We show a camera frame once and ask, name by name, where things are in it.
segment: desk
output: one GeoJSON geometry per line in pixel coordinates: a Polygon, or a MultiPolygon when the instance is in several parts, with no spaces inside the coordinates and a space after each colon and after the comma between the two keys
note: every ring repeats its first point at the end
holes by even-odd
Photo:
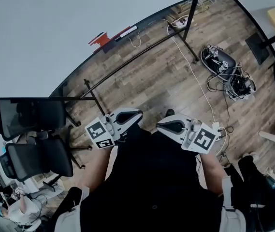
{"type": "MultiPolygon", "coordinates": [[[[275,7],[268,10],[267,14],[275,27],[275,7]]],[[[255,33],[251,35],[248,39],[246,39],[246,42],[253,52],[254,56],[256,57],[258,63],[261,65],[269,56],[266,47],[275,43],[275,36],[263,42],[260,36],[255,33]]]]}

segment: black shoe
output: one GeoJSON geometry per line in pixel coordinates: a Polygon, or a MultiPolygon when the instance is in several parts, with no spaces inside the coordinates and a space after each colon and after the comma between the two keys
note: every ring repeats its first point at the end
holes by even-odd
{"type": "Polygon", "coordinates": [[[165,117],[175,115],[175,111],[172,108],[169,108],[165,114],[165,117]]]}

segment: wooden floor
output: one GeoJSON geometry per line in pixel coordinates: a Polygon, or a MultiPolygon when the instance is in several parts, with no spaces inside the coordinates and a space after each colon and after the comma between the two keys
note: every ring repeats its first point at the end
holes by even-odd
{"type": "MultiPolygon", "coordinates": [[[[84,78],[90,81],[90,85],[97,83],[126,60],[166,36],[166,28],[167,22],[155,21],[140,32],[142,44],[139,48],[134,48],[127,40],[107,54],[99,52],[69,78],[65,94],[83,94],[87,90],[84,78]]],[[[275,134],[275,82],[272,70],[267,69],[274,62],[274,57],[268,57],[261,66],[258,65],[245,43],[245,39],[256,31],[254,24],[233,0],[218,0],[211,4],[208,11],[194,16],[187,42],[196,53],[207,44],[220,46],[241,62],[243,69],[253,78],[257,92],[249,100],[234,102],[227,98],[231,115],[229,125],[234,127],[234,132],[230,134],[226,152],[229,160],[236,163],[243,153],[257,151],[261,157],[258,168],[263,172],[266,167],[271,167],[275,172],[275,143],[258,136],[260,130],[275,134]]],[[[183,42],[177,36],[175,40],[192,62],[193,57],[183,42]]],[[[139,40],[133,37],[133,43],[138,45],[139,40]]],[[[210,72],[201,62],[192,64],[192,69],[214,109],[215,119],[226,126],[228,113],[222,92],[207,90],[206,79],[210,72]]],[[[141,109],[144,112],[142,128],[149,131],[155,131],[155,124],[168,108],[200,119],[210,126],[213,122],[210,107],[172,39],[143,54],[95,89],[94,93],[105,111],[111,112],[118,107],[141,109]]],[[[82,122],[82,126],[72,130],[72,144],[82,146],[91,143],[84,127],[101,116],[95,103],[80,101],[67,110],[82,122]]],[[[218,151],[222,143],[223,140],[216,143],[214,151],[218,151]]],[[[77,160],[87,164],[88,154],[87,151],[79,152],[77,160]]],[[[74,177],[66,181],[73,184],[86,170],[74,169],[74,177]]]]}

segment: black stand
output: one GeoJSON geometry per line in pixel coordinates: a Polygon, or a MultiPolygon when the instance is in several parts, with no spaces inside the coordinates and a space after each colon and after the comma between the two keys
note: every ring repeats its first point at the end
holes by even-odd
{"type": "Polygon", "coordinates": [[[186,42],[186,40],[183,38],[183,36],[181,36],[180,34],[178,34],[178,37],[182,40],[182,42],[186,45],[186,47],[189,49],[189,51],[191,52],[191,54],[194,56],[194,60],[193,60],[192,63],[196,64],[198,61],[200,61],[199,57],[193,51],[193,49],[191,48],[191,46],[186,42]]]}
{"type": "Polygon", "coordinates": [[[89,81],[86,80],[86,79],[84,79],[84,82],[85,82],[85,85],[87,86],[88,90],[90,90],[90,94],[91,94],[91,96],[94,98],[94,101],[95,101],[96,105],[98,106],[98,108],[99,108],[101,114],[102,114],[103,116],[105,116],[105,112],[104,112],[103,108],[101,107],[101,105],[100,105],[98,99],[95,97],[93,91],[92,91],[91,88],[90,88],[89,81]]]}
{"type": "Polygon", "coordinates": [[[66,136],[65,136],[65,149],[67,150],[69,156],[71,157],[72,162],[75,163],[75,165],[79,168],[79,169],[84,169],[85,165],[79,165],[78,161],[75,159],[75,157],[73,156],[72,152],[73,151],[82,151],[82,150],[91,150],[92,146],[88,146],[88,147],[79,147],[79,148],[74,148],[70,146],[70,133],[71,133],[71,129],[73,129],[73,126],[70,125],[68,127],[68,130],[66,131],[66,136]]]}
{"type": "Polygon", "coordinates": [[[275,36],[263,42],[258,33],[254,33],[246,39],[246,43],[253,52],[258,63],[261,65],[269,57],[269,52],[266,47],[275,43],[275,36]]]}
{"type": "Polygon", "coordinates": [[[75,127],[79,127],[81,126],[81,122],[80,121],[75,121],[72,116],[67,112],[65,111],[65,114],[66,114],[66,118],[68,118],[68,120],[75,126],[75,127]]]}
{"type": "Polygon", "coordinates": [[[48,183],[43,181],[43,188],[48,189],[52,192],[55,192],[54,184],[57,183],[57,181],[61,178],[62,176],[58,175],[55,177],[53,180],[49,181],[48,183]]]}

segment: power strip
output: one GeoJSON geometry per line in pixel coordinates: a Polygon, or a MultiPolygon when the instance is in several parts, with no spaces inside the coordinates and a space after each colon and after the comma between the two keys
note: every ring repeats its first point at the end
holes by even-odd
{"type": "Polygon", "coordinates": [[[186,25],[187,25],[187,22],[188,22],[188,17],[186,18],[182,18],[180,19],[179,21],[176,21],[175,23],[173,23],[173,25],[175,26],[175,28],[177,29],[183,29],[186,25]]]}
{"type": "Polygon", "coordinates": [[[213,123],[212,127],[213,127],[213,130],[217,133],[216,134],[217,139],[220,140],[219,137],[221,136],[221,131],[220,131],[220,124],[219,124],[219,122],[213,123]]]}

